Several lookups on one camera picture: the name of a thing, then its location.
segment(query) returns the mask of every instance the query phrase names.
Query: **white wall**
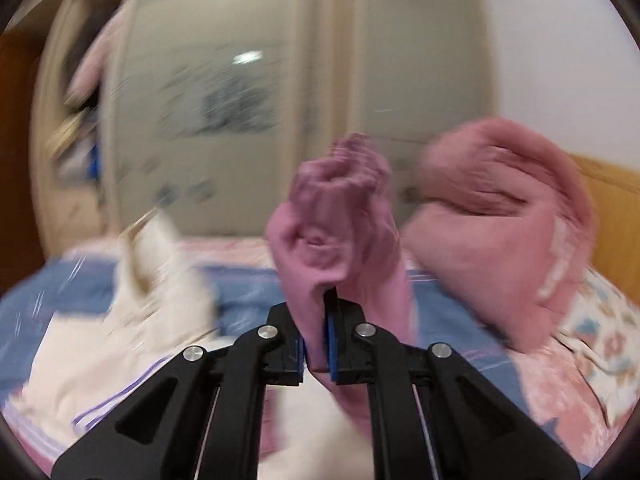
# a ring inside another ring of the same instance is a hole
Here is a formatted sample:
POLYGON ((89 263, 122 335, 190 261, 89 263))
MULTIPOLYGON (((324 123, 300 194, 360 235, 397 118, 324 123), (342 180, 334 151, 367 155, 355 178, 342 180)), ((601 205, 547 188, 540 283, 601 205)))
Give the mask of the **white wall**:
POLYGON ((609 0, 484 0, 497 112, 640 168, 640 50, 609 0))

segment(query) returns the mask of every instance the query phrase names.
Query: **triangular cutout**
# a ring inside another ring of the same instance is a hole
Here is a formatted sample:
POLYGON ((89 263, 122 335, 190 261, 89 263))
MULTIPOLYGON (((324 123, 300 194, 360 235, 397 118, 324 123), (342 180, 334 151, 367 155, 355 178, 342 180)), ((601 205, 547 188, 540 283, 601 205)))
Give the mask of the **triangular cutout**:
POLYGON ((466 405, 478 422, 481 435, 493 440, 515 431, 511 417, 487 398, 478 387, 466 377, 457 377, 456 383, 462 392, 466 405))
POLYGON ((167 378, 158 384, 116 424, 116 431, 140 444, 151 444, 177 384, 178 379, 174 377, 167 378))

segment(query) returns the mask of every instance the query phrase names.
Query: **pink garment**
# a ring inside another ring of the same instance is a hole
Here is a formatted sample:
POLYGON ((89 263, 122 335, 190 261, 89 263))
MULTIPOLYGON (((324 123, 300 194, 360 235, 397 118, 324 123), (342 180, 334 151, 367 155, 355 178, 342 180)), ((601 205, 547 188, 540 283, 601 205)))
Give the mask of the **pink garment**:
POLYGON ((329 378, 322 294, 335 285, 341 298, 362 306, 369 322, 402 342, 413 340, 414 299, 391 214, 389 175, 368 137, 349 136, 328 157, 300 166, 289 200, 266 229, 308 367, 363 433, 370 433, 366 388, 336 386, 329 378))
POLYGON ((573 161, 520 124, 463 125, 425 150, 425 196, 402 230, 425 270, 521 352, 567 312, 590 261, 596 218, 573 161))
POLYGON ((120 7, 111 19, 104 25, 100 34, 86 51, 76 69, 74 76, 66 90, 67 106, 79 108, 91 97, 100 83, 102 72, 109 60, 111 52, 122 24, 124 23, 124 7, 120 7))

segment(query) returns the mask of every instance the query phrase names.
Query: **silver screw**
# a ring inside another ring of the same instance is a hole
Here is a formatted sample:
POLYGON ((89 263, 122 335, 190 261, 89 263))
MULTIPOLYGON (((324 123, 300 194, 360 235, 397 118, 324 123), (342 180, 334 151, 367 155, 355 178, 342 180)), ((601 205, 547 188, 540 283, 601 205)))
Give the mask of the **silver screw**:
POLYGON ((360 323, 356 327, 356 334, 362 337, 371 337, 376 333, 376 327, 371 323, 360 323))
POLYGON ((182 352, 182 357, 187 361, 197 361, 204 355, 204 350, 199 346, 189 346, 182 352))
POLYGON ((446 359, 451 355, 451 347, 446 343, 436 343, 431 347, 431 351, 440 359, 446 359))
POLYGON ((278 329, 273 325, 262 325, 258 329, 258 335, 262 339, 272 339, 278 335, 278 329))

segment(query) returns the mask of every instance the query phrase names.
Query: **wooden headboard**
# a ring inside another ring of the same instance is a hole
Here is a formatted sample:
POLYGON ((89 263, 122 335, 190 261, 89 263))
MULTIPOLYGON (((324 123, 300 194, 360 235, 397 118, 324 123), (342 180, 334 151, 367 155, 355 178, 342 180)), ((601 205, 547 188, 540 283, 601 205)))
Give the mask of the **wooden headboard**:
POLYGON ((593 266, 640 304, 640 172, 574 155, 596 204, 593 266))

